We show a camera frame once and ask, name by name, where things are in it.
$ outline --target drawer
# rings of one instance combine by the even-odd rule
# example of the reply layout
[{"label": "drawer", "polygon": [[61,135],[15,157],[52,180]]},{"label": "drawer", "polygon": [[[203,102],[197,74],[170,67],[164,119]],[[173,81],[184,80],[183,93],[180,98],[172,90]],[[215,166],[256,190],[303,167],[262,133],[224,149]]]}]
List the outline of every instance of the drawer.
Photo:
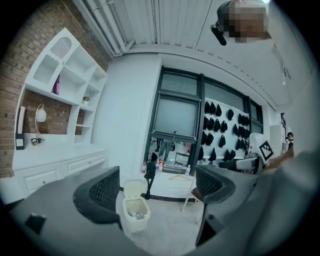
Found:
[{"label": "drawer", "polygon": [[24,197],[29,196],[45,184],[64,178],[61,162],[18,170],[14,174]]},{"label": "drawer", "polygon": [[64,177],[105,161],[105,153],[91,154],[62,162]]}]

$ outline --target white lamp shade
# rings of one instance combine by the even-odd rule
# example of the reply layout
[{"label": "white lamp shade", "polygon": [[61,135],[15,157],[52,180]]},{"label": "white lamp shade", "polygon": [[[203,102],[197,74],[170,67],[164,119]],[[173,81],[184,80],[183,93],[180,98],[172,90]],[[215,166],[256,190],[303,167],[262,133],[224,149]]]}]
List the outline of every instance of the white lamp shade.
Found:
[{"label": "white lamp shade", "polygon": [[42,123],[46,121],[47,119],[47,113],[44,110],[44,107],[40,108],[36,113],[35,113],[35,120],[39,123]]}]

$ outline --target black window frame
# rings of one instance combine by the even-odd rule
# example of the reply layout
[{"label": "black window frame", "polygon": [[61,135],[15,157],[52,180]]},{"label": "black window frame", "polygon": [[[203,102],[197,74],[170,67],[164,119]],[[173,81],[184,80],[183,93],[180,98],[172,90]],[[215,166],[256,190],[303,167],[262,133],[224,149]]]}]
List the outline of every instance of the black window frame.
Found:
[{"label": "black window frame", "polygon": [[[188,76],[195,78],[197,81],[197,95],[193,94],[188,94],[184,92],[179,92],[179,91],[173,91],[173,90],[167,90],[167,89],[161,89],[161,84],[163,80],[163,75],[165,73],[172,73],[177,76]],[[220,82],[218,80],[215,80],[210,77],[204,76],[204,74],[197,74],[189,71],[184,71],[180,69],[175,69],[175,68],[168,68],[168,67],[161,67],[160,75],[159,75],[159,80],[156,88],[156,95],[153,103],[153,108],[152,108],[152,113],[151,113],[151,120],[150,120],[150,125],[149,125],[149,130],[148,130],[148,136],[146,140],[146,146],[145,146],[145,151],[144,151],[144,161],[148,160],[149,156],[149,150],[150,150],[150,142],[151,138],[160,138],[160,139],[167,139],[167,140],[172,140],[177,142],[185,142],[185,143],[191,143],[191,151],[190,151],[190,156],[188,158],[188,165],[191,166],[191,172],[190,175],[194,175],[195,167],[198,163],[198,155],[199,151],[201,148],[201,137],[202,137],[202,126],[204,123],[204,116],[205,116],[205,83],[209,83],[212,86],[219,87],[225,91],[228,91],[238,97],[241,97],[243,100],[243,109],[246,114],[249,114],[249,131],[252,131],[252,123],[255,123],[259,126],[261,126],[262,134],[264,132],[264,125],[263,125],[263,111],[262,107],[258,105],[256,102],[254,102],[252,99],[250,99],[249,96],[246,96],[245,94],[237,91],[236,89],[228,86],[227,84]],[[182,134],[175,134],[175,133],[169,133],[169,132],[163,132],[163,131],[157,131],[154,130],[155,125],[156,125],[156,117],[158,113],[158,107],[159,107],[159,102],[160,99],[172,99],[176,101],[183,101],[187,103],[197,103],[198,104],[198,111],[196,111],[197,116],[195,119],[195,134],[193,136],[187,136],[187,135],[182,135]],[[253,118],[252,116],[252,109],[251,109],[251,104],[256,107],[257,109],[257,119]],[[169,171],[169,170],[164,170],[163,172],[166,173],[176,173],[176,171]]]},{"label": "black window frame", "polygon": [[[254,118],[252,115],[253,109],[251,108],[251,105],[253,105],[256,109],[256,116],[257,118]],[[261,127],[262,134],[264,134],[264,117],[262,112],[262,107],[255,103],[252,99],[248,97],[248,107],[249,107],[249,118],[250,118],[250,127],[249,131],[252,132],[252,123],[255,125],[258,125]]]}]

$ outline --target white shelf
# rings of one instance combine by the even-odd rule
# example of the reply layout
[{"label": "white shelf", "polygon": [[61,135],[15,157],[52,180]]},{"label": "white shelf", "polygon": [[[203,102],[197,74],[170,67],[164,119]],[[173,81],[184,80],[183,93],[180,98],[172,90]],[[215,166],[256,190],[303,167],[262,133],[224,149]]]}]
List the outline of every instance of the white shelf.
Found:
[{"label": "white shelf", "polygon": [[80,123],[77,123],[75,126],[83,127],[83,128],[91,128],[91,127],[88,126],[88,125],[84,125],[84,124],[80,124]]},{"label": "white shelf", "polygon": [[65,65],[86,81],[90,80],[97,67],[94,59],[82,46],[74,51]]},{"label": "white shelf", "polygon": [[[58,76],[58,94],[54,94],[52,90]],[[47,44],[33,63],[21,94],[23,95],[24,90],[28,89],[72,105],[66,141],[89,144],[95,111],[107,77],[106,72],[64,28]],[[84,96],[90,97],[88,105],[83,104]],[[85,111],[83,124],[77,123],[80,110]],[[75,135],[76,127],[83,127],[82,135]]]},{"label": "white shelf", "polygon": [[[59,136],[54,134],[43,134],[42,137],[46,138],[46,135],[50,135],[51,137]],[[55,145],[47,143],[46,140],[42,146],[36,147],[29,144],[24,150],[16,150],[13,155],[12,169],[17,171],[49,165],[68,159],[103,152],[105,150],[106,149],[101,146],[90,143],[86,143],[85,146],[83,144],[71,144],[68,142],[62,142]]]},{"label": "white shelf", "polygon": [[46,54],[41,61],[39,67],[36,69],[33,79],[43,83],[49,84],[54,72],[56,71],[59,62],[50,55]]},{"label": "white shelf", "polygon": [[100,92],[100,90],[98,88],[96,88],[94,85],[92,85],[91,83],[88,84],[88,88],[87,89],[89,91],[96,92],[96,93]]},{"label": "white shelf", "polygon": [[94,109],[89,108],[89,107],[87,107],[87,106],[85,106],[83,104],[80,105],[80,109],[84,110],[84,111],[89,111],[89,112],[94,112],[95,111]]},{"label": "white shelf", "polygon": [[101,67],[97,66],[89,83],[95,86],[100,91],[102,91],[102,88],[104,87],[106,81],[107,81],[106,72],[104,72]]}]

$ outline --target plastic bottle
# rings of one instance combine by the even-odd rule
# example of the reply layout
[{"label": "plastic bottle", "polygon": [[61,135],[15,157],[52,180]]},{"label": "plastic bottle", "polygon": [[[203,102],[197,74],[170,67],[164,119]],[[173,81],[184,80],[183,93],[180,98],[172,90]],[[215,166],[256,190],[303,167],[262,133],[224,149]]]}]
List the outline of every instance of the plastic bottle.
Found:
[{"label": "plastic bottle", "polygon": [[190,175],[190,164],[188,165],[188,167],[185,170],[185,176],[189,176]]},{"label": "plastic bottle", "polygon": [[156,175],[159,174],[159,162],[158,161],[155,162],[155,174]]},{"label": "plastic bottle", "polygon": [[146,171],[147,171],[147,162],[143,161],[143,165],[142,165],[142,168],[141,168],[141,173],[145,174]]},{"label": "plastic bottle", "polygon": [[162,174],[162,170],[164,169],[162,164],[159,164],[158,166],[158,176],[160,176]]}]

